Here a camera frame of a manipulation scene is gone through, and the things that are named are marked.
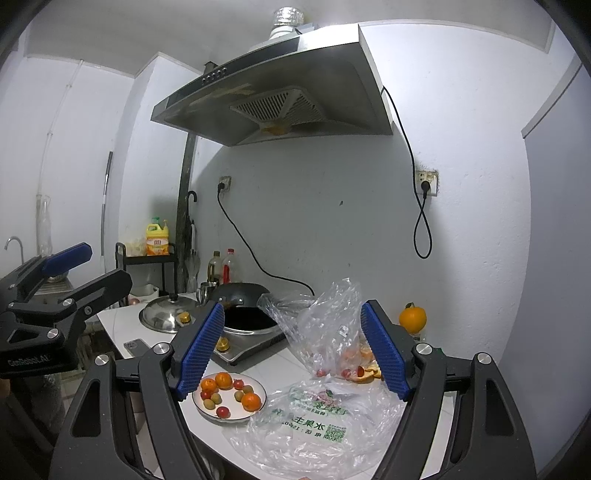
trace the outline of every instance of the ceiling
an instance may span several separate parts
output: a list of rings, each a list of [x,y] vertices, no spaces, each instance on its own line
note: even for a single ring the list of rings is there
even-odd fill
[[[196,69],[265,41],[272,13],[299,7],[320,26],[400,19],[466,24],[545,49],[551,19],[534,0],[52,0],[31,24],[27,54],[136,74],[162,52]]]

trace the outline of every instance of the power cord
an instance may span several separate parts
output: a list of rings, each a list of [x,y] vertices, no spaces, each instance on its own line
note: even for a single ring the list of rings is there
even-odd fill
[[[258,260],[257,260],[257,258],[256,258],[256,255],[255,255],[255,253],[252,251],[252,248],[251,248],[251,246],[250,246],[250,245],[248,245],[248,242],[247,242],[247,241],[246,241],[246,239],[245,239],[245,238],[242,236],[242,234],[240,233],[240,230],[238,230],[238,227],[236,226],[236,224],[235,224],[234,222],[232,222],[232,219],[231,219],[231,218],[228,216],[228,213],[226,212],[226,209],[225,209],[225,208],[223,207],[223,205],[222,205],[222,201],[220,200],[220,193],[222,192],[222,190],[223,190],[225,187],[226,187],[226,186],[224,185],[224,183],[223,183],[223,182],[220,182],[220,183],[218,183],[218,184],[217,184],[217,202],[218,202],[218,204],[219,204],[220,208],[222,209],[222,211],[223,211],[223,214],[224,214],[224,215],[226,216],[226,218],[228,219],[228,222],[230,222],[230,223],[232,224],[232,226],[234,227],[234,230],[236,231],[236,233],[238,234],[238,236],[239,236],[239,237],[242,239],[242,241],[244,242],[244,244],[245,244],[245,245],[246,245],[246,247],[248,248],[248,251],[251,253],[251,255],[252,255],[252,259],[255,261],[255,263],[256,263],[256,266],[257,266],[258,268],[260,268],[260,269],[261,269],[261,271],[262,271],[262,272],[263,272],[265,275],[267,275],[267,276],[269,276],[269,277],[271,277],[271,278],[278,278],[279,280],[285,280],[285,281],[289,281],[289,282],[292,282],[292,283],[297,283],[297,284],[299,284],[299,285],[302,285],[302,286],[306,287],[308,290],[310,290],[310,292],[311,292],[311,294],[312,294],[313,296],[316,296],[316,293],[314,293],[314,290],[312,289],[312,287],[310,287],[310,286],[309,286],[307,283],[305,283],[305,282],[302,282],[302,281],[299,281],[299,280],[294,280],[293,278],[287,278],[287,277],[281,277],[281,276],[279,276],[279,275],[273,275],[273,274],[269,273],[267,270],[265,270],[265,269],[264,269],[264,268],[261,266],[261,264],[259,263],[259,261],[258,261]]]
[[[423,182],[421,183],[421,190],[423,191],[423,202],[421,203],[421,200],[420,200],[420,198],[418,196],[418,192],[417,192],[417,184],[414,180],[415,173],[416,173],[416,166],[414,163],[413,149],[411,148],[410,142],[408,141],[408,137],[406,135],[406,132],[404,131],[404,127],[402,125],[402,120],[400,120],[400,115],[398,114],[398,109],[396,108],[396,104],[394,103],[394,100],[392,100],[392,95],[390,95],[390,92],[388,91],[388,89],[385,86],[382,87],[382,91],[380,92],[380,95],[382,95],[384,92],[386,92],[388,94],[388,98],[390,99],[390,103],[392,104],[392,107],[394,107],[394,113],[396,114],[396,118],[398,119],[398,123],[400,124],[400,130],[402,131],[402,136],[406,140],[408,152],[410,153],[410,161],[411,161],[411,164],[413,165],[414,196],[417,199],[418,207],[421,209],[421,212],[418,214],[417,223],[414,226],[413,245],[414,245],[414,251],[417,253],[417,255],[422,259],[426,259],[426,258],[429,258],[429,255],[431,255],[431,251],[433,250],[433,237],[431,236],[431,229],[429,228],[429,222],[427,221],[427,217],[425,216],[425,201],[427,200],[427,194],[429,193],[429,190],[431,190],[431,184],[427,180],[423,180]],[[417,228],[418,228],[418,224],[421,222],[421,217],[423,218],[423,220],[425,222],[425,227],[427,228],[427,233],[429,235],[429,251],[427,252],[427,255],[421,255],[421,252],[418,251],[418,247],[417,247]]]

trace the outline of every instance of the gripper text logo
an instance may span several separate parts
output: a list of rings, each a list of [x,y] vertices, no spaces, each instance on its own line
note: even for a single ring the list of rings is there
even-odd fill
[[[17,358],[16,360],[9,360],[8,365],[11,367],[22,367],[23,365],[37,365],[43,364],[51,360],[49,355],[30,356],[28,358]]]

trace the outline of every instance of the blue gripper pad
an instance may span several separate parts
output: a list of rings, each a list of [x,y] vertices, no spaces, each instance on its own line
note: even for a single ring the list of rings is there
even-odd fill
[[[208,312],[207,317],[202,321],[199,332],[194,337],[193,343],[186,350],[187,353],[180,362],[180,375],[175,375],[180,379],[176,387],[176,393],[179,398],[185,399],[189,393],[197,390],[197,386],[201,381],[203,372],[205,372],[213,349],[222,335],[224,322],[223,307],[218,303]],[[177,336],[181,332],[184,333],[184,329],[190,329],[193,326],[195,325],[183,327]]]
[[[376,300],[361,307],[361,328],[375,355],[390,391],[408,401],[417,384],[413,338],[400,325],[394,325]]]
[[[92,248],[89,244],[78,244],[62,252],[48,257],[43,264],[41,273],[44,277],[56,277],[82,265],[92,257]]]

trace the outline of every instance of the smartphone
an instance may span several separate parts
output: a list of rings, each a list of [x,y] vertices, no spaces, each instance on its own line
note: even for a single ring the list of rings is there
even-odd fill
[[[130,342],[125,342],[123,346],[133,356],[142,356],[150,349],[148,344],[144,342],[141,338],[136,338],[135,340],[131,340]]]

